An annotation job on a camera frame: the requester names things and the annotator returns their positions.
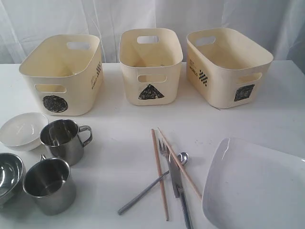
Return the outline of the wooden chopstick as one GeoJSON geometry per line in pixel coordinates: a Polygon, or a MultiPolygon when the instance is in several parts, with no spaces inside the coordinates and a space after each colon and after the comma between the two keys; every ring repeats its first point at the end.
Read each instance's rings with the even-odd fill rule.
{"type": "MultiPolygon", "coordinates": [[[[156,135],[154,129],[151,129],[151,134],[152,134],[152,140],[153,140],[153,147],[154,147],[154,153],[155,153],[155,160],[156,160],[156,165],[157,165],[157,171],[158,175],[161,176],[162,169],[161,169],[161,164],[160,164],[160,158],[159,158],[159,152],[158,152],[158,147],[157,147],[157,141],[156,141],[156,135]]],[[[167,205],[167,199],[166,199],[166,193],[165,193],[165,187],[164,187],[164,182],[161,179],[159,181],[160,183],[160,189],[161,189],[161,195],[162,195],[162,200],[163,200],[163,208],[165,212],[165,218],[166,221],[169,221],[169,211],[168,211],[168,205],[167,205]]]]}
{"type": "Polygon", "coordinates": [[[202,194],[199,192],[197,186],[195,185],[195,183],[193,182],[193,180],[191,179],[191,177],[188,175],[187,171],[185,170],[184,166],[181,164],[181,162],[178,160],[178,157],[176,155],[176,153],[174,152],[174,150],[172,149],[172,146],[170,145],[170,143],[168,142],[168,140],[166,139],[165,135],[163,134],[163,132],[161,131],[161,129],[159,127],[157,127],[158,131],[160,132],[166,146],[169,148],[170,154],[173,156],[177,166],[180,168],[180,171],[183,173],[183,175],[185,176],[185,178],[187,179],[187,181],[190,183],[192,189],[194,190],[194,192],[196,193],[197,197],[202,200],[202,194]]]}

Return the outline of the steel spoon grey handle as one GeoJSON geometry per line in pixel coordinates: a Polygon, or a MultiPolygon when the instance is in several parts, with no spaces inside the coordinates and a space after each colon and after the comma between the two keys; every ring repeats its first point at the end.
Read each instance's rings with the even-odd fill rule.
{"type": "MultiPolygon", "coordinates": [[[[180,162],[182,163],[182,165],[185,165],[188,160],[189,160],[189,155],[186,152],[181,152],[178,155],[178,158],[180,160],[180,162]]],[[[138,194],[135,198],[133,198],[130,202],[128,202],[127,204],[125,204],[122,208],[120,208],[117,211],[118,215],[122,215],[124,214],[126,211],[128,211],[133,205],[135,205],[141,198],[143,198],[157,183],[159,183],[160,181],[162,181],[162,179],[169,174],[170,171],[166,171],[165,173],[163,173],[160,177],[158,177],[155,181],[153,181],[145,190],[143,190],[140,194],[138,194]]]]}

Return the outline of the steel mug with handle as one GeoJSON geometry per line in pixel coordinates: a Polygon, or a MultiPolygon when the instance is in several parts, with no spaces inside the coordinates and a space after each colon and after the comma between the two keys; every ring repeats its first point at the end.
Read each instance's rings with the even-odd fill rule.
{"type": "Polygon", "coordinates": [[[63,159],[70,166],[77,164],[84,155],[84,148],[92,141],[92,129],[88,125],[79,126],[71,119],[55,120],[43,127],[40,141],[54,157],[63,159]],[[80,133],[89,131],[84,142],[80,133]]]}

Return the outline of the cream bin circle mark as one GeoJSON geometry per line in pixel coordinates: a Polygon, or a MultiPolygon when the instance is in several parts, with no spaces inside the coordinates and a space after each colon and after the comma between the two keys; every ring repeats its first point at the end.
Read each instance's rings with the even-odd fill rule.
{"type": "Polygon", "coordinates": [[[103,82],[100,38],[60,34],[45,39],[19,66],[41,110],[78,116],[93,107],[103,82]]]}

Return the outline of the steel mug front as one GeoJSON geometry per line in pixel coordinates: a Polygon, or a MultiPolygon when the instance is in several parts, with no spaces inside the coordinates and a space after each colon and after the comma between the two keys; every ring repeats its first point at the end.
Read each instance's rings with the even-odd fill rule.
{"type": "Polygon", "coordinates": [[[23,180],[23,190],[45,215],[67,210],[76,199],[76,185],[71,168],[63,159],[41,155],[23,180]]]}

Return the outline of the white ceramic bowl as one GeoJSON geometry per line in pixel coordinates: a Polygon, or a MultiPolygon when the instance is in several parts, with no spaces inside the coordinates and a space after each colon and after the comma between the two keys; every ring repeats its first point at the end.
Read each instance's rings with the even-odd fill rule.
{"type": "Polygon", "coordinates": [[[43,113],[17,115],[0,128],[0,142],[14,151],[31,151],[41,145],[40,133],[48,123],[43,113]]]}

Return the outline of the steel bowl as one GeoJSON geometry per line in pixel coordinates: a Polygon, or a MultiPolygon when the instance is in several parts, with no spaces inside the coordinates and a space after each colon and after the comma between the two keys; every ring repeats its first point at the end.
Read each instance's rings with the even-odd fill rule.
{"type": "Polygon", "coordinates": [[[23,191],[26,168],[19,156],[13,153],[0,154],[0,207],[9,204],[23,191]]]}

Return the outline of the cream bin triangle mark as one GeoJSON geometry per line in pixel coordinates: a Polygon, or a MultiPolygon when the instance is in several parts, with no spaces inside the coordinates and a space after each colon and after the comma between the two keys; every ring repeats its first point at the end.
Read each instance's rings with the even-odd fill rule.
{"type": "Polygon", "coordinates": [[[182,60],[174,31],[125,31],[120,39],[119,61],[128,102],[137,106],[172,103],[177,97],[182,60]]]}

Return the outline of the cream bin square mark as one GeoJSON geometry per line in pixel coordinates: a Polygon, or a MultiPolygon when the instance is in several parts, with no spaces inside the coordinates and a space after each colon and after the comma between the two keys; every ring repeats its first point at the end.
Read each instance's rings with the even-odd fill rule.
{"type": "Polygon", "coordinates": [[[186,75],[215,108],[226,109],[255,100],[273,59],[267,49],[231,28],[187,35],[186,75]]]}

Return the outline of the white square plate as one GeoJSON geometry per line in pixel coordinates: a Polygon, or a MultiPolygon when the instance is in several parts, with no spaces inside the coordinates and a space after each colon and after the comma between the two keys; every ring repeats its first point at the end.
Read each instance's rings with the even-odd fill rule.
{"type": "Polygon", "coordinates": [[[219,229],[302,229],[305,160],[225,138],[207,175],[202,208],[219,229]]]}

